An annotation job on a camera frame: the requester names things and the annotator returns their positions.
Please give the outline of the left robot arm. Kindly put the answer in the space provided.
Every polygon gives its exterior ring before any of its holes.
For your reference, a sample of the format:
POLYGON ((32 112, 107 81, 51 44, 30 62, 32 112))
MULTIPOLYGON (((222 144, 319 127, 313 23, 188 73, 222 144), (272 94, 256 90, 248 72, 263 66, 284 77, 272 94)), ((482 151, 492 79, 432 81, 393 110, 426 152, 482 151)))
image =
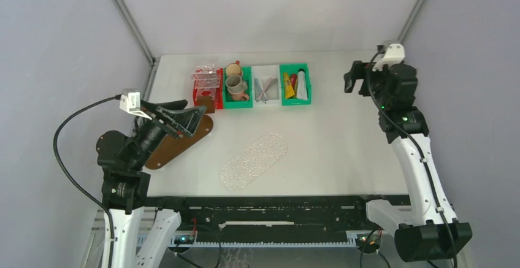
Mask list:
POLYGON ((97 140, 97 164, 102 168, 102 208, 105 212, 103 267, 135 263, 138 220, 148 194, 150 174, 143 167, 167 137, 192 137, 206 106, 188 107, 187 100, 152 103, 140 97, 120 96, 119 108, 144 119, 132 136, 107 131, 97 140))

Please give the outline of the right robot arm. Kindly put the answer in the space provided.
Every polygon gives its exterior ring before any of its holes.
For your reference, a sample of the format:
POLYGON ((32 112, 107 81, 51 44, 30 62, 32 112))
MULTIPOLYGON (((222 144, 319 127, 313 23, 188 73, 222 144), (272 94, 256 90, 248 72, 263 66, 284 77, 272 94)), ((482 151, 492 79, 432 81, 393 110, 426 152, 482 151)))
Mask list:
POLYGON ((411 212, 405 213, 386 199, 371 199, 354 212, 354 220, 360 228, 376 224, 390 233, 405 262, 456 261, 473 236, 472 228, 459 221, 440 182, 426 119, 414 105, 416 74, 405 63, 379 69, 373 63, 354 61, 343 76, 346 93, 362 80, 359 94, 376 105, 380 128, 397 156, 411 203, 411 212))

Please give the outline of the clear acrylic holder box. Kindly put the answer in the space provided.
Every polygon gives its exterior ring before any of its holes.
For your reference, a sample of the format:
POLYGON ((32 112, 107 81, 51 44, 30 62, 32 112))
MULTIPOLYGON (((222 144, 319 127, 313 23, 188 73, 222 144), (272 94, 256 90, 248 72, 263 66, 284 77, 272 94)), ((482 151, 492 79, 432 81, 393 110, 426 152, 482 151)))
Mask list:
POLYGON ((219 92, 221 88, 220 63, 217 58, 198 59, 191 74, 193 81, 193 101, 198 104, 198 99, 211 97, 214 106, 217 107, 219 92))

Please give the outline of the clear holder with wooden ends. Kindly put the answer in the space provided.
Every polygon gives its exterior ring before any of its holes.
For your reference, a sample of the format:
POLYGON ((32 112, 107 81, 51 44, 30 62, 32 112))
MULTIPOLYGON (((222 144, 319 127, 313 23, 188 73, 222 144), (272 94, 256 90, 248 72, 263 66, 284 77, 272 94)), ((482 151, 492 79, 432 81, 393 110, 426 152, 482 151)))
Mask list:
POLYGON ((206 114, 212 114, 216 111, 215 101, 211 96, 198 96, 196 98, 196 105, 204 106, 206 114))

